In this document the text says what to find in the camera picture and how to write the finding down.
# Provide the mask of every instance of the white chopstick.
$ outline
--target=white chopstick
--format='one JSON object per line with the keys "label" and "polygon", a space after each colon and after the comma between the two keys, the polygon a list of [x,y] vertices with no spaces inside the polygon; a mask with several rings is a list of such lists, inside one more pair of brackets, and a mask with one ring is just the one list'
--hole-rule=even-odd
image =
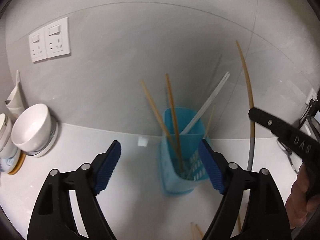
{"label": "white chopstick", "polygon": [[187,126],[182,130],[180,134],[187,134],[188,132],[190,132],[190,130],[193,128],[196,122],[198,122],[198,120],[201,118],[201,116],[204,114],[204,112],[208,109],[208,107],[211,105],[213,100],[216,98],[216,96],[218,95],[218,93],[220,92],[220,90],[222,89],[223,85],[226,83],[229,77],[230,77],[230,73],[227,72],[219,82],[218,86],[214,89],[212,94],[209,96],[207,101],[200,108],[198,113],[196,113],[196,115],[192,118],[192,120],[187,124]]}

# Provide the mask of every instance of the gray wall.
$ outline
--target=gray wall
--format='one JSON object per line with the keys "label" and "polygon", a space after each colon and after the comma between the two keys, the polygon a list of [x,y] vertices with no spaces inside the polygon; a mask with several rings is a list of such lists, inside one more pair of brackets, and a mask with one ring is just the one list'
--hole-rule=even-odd
{"label": "gray wall", "polygon": [[[28,35],[65,16],[71,55],[32,63]],[[319,21],[306,0],[13,0],[5,32],[11,74],[20,70],[29,105],[46,103],[62,122],[103,130],[160,134],[141,78],[161,112],[165,73],[176,105],[198,110],[230,71],[210,135],[248,138],[236,39],[256,106],[293,122],[320,84]]]}
{"label": "gray wall", "polygon": [[0,114],[8,114],[4,101],[8,98],[14,85],[10,75],[5,47],[5,14],[0,19]]}

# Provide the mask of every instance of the bowl rim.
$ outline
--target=bowl rim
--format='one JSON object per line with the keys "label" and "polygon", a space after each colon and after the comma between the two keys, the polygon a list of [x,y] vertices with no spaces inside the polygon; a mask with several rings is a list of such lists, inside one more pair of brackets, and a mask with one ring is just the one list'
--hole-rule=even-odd
{"label": "bowl rim", "polygon": [[[45,106],[47,114],[46,114],[46,117],[43,119],[39,130],[38,130],[29,140],[27,140],[27,141],[25,141],[25,142],[23,142],[23,143],[15,143],[15,141],[14,141],[14,136],[13,136],[13,131],[15,131],[15,127],[16,127],[16,129],[17,129],[17,125],[16,125],[16,124],[19,123],[19,119],[20,119],[20,121],[21,121],[21,120],[22,120],[21,117],[25,116],[25,115],[26,115],[26,112],[30,112],[31,109],[35,108],[36,106],[40,106],[40,105],[41,105],[41,106]],[[28,143],[29,141],[31,141],[31,140],[40,132],[40,130],[41,130],[41,128],[43,127],[44,122],[46,121],[46,119],[48,118],[48,116],[49,116],[49,118],[50,118],[49,108],[48,108],[48,106],[47,106],[46,104],[42,104],[42,103],[40,103],[40,104],[35,104],[35,105],[30,106],[29,108],[27,108],[27,109],[18,117],[18,119],[16,120],[16,122],[14,123],[14,125],[13,125],[13,127],[12,127],[11,140],[12,140],[13,144],[14,144],[15,146],[19,147],[19,146],[23,146],[24,144],[26,144],[26,143]]]}

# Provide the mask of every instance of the white switch panel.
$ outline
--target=white switch panel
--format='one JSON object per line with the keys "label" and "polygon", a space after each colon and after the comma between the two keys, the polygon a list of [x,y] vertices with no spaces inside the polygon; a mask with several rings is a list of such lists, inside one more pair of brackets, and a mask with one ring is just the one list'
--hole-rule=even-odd
{"label": "white switch panel", "polygon": [[68,17],[44,27],[48,58],[70,53]]}
{"label": "white switch panel", "polygon": [[29,47],[32,62],[47,58],[43,28],[29,35]]}

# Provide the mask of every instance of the white countertop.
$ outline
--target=white countertop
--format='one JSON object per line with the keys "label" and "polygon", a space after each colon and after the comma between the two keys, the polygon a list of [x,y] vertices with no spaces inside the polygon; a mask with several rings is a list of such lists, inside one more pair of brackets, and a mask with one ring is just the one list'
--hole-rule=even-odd
{"label": "white countertop", "polygon": [[[91,163],[113,140],[118,140],[122,147],[120,160],[106,190],[97,196],[117,239],[192,239],[190,222],[199,224],[206,231],[222,196],[209,181],[188,195],[164,196],[157,167],[160,138],[148,137],[148,146],[139,147],[138,137],[60,124],[59,137],[48,154],[40,158],[27,156],[16,175],[1,174],[0,205],[26,239],[33,206],[49,171],[54,168],[60,172],[74,171],[83,163]],[[213,145],[228,161],[246,168],[249,140],[213,140]],[[276,145],[275,138],[256,140],[253,170],[262,167],[270,170],[285,200],[296,174]],[[87,236],[75,205],[75,192],[70,192],[70,198],[79,233]]]}

